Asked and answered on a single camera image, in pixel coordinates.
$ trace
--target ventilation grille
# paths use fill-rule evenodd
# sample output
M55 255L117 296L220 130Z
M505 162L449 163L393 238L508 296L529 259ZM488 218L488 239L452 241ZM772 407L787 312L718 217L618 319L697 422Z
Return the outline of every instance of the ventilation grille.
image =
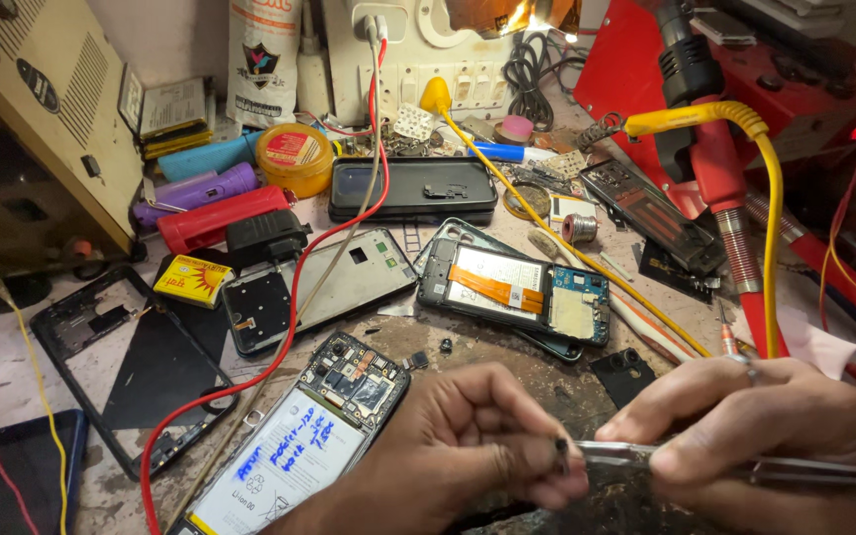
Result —
M107 59L89 33L81 46L78 63L74 66L71 81L58 110L58 118L82 149L88 146L94 114L98 110L101 91L105 88L106 74Z
M22 43L31 32L35 18L48 0L14 0L18 6L18 17L12 20L0 18L0 51L12 62L18 57Z

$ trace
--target dirty table surface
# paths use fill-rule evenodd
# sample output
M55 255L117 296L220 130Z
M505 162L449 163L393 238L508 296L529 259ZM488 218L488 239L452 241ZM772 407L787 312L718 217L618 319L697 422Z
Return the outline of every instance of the dirty table surface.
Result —
M572 136L591 122L579 107L559 108L556 113L555 129L558 135L568 131ZM326 194L300 201L295 212L303 223L312 224L316 232L333 226L325 214L328 203ZM660 310L708 349L718 352L720 344L717 310L686 297L666 286L638 274L632 245L643 243L635 232L617 232L605 213L598 213L600 226L595 242L582 248L591 258L598 260L604 250L622 266L634 274L633 286L647 296ZM399 244L403 244L400 225L388 225ZM527 240L527 232L534 225L506 213L498 204L493 223L485 230L494 237L535 258L544 256ZM419 225L418 235L422 245L434 234L435 227ZM764 235L755 232L755 243L760 244ZM798 261L790 256L789 249L782 251L782 265L795 265ZM149 261L135 266L139 274L151 281L161 259L166 254L159 238L149 241ZM415 253L409 253L413 260ZM812 312L811 321L817 317L817 287L806 277L791 270L779 269L778 301L798 310ZM82 283L69 276L55 280L53 294L43 303L25 310L26 318L42 310L50 303L69 295ZM398 296L387 304L414 304L414 292ZM283 364L270 377L263 398L256 408L267 409L284 390L295 381L305 366L312 350L334 330L344 330L360 338L382 354L400 362L417 351L425 351L430 360L426 369L414 371L414 386L425 377L460 366L500 362L517 375L548 412L560 419L575 439L590 439L592 433L616 411L601 383L589 370L589 362L626 347L635 348L657 376L668 373L674 366L654 353L618 317L611 318L612 328L608 347L587 348L580 362L568 365L544 354L541 350L512 335L504 327L474 318L426 310L415 305L412 317L378 315L371 310L350 320L337 322L324 330L304 337L294 345ZM730 319L738 309L726 303ZM841 310L828 306L831 332L856 343L856 324ZM376 333L366 335L365 329L380 327ZM451 338L454 350L442 355L438 349L443 338ZM65 384L57 376L54 367L38 343L35 343L39 360L46 378L49 400L55 411L77 407ZM108 351L123 353L124 347L110 347ZM44 414L38 400L34 376L27 362L28 353L15 318L0 315L0 427ZM236 357L232 344L224 350L221 365L235 381L244 381L259 373L267 365L262 361L241 361ZM114 376L95 377L93 381L113 382ZM249 392L244 392L244 399ZM169 518L184 494L184 490L197 475L203 463L220 441L228 419L216 426L200 443L188 449L160 477L153 482L158 517ZM243 439L246 427L238 431L231 447ZM130 437L133 447L145 443L149 430L137 431ZM570 505L561 512L532 511L502 520L485 528L471 530L472 533L715 533L721 532L704 520L689 515L672 506L659 504L648 493L647 476L636 471L620 468L590 468L591 490L587 497ZM144 510L140 490L136 482L129 480L109 450L93 430L89 434L88 451L75 517L75 533L111 534L144 533Z

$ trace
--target white bag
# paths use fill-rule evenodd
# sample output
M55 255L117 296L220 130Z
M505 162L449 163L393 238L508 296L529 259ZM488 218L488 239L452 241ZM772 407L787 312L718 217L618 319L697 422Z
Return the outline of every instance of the white bag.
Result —
M267 128L293 123L303 0L230 0L226 116Z

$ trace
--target orange flex cable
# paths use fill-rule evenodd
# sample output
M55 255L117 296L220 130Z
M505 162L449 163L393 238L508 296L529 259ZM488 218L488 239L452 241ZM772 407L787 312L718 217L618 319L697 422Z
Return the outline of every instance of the orange flex cable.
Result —
M463 267L451 266L448 280L467 286L508 307L534 314L542 314L544 310L544 294L539 291L495 281L491 277L471 273Z

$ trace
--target hand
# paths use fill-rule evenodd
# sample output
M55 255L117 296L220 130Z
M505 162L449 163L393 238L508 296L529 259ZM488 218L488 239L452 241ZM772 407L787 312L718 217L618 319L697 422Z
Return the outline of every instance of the hand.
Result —
M439 533L492 490L557 509L588 486L563 425L511 372L470 366L413 387L355 468L265 533Z
M652 444L676 421L705 416L649 459L663 499L737 529L856 533L856 487L756 486L722 475L756 455L856 465L856 386L794 359L683 364L644 389L596 440Z

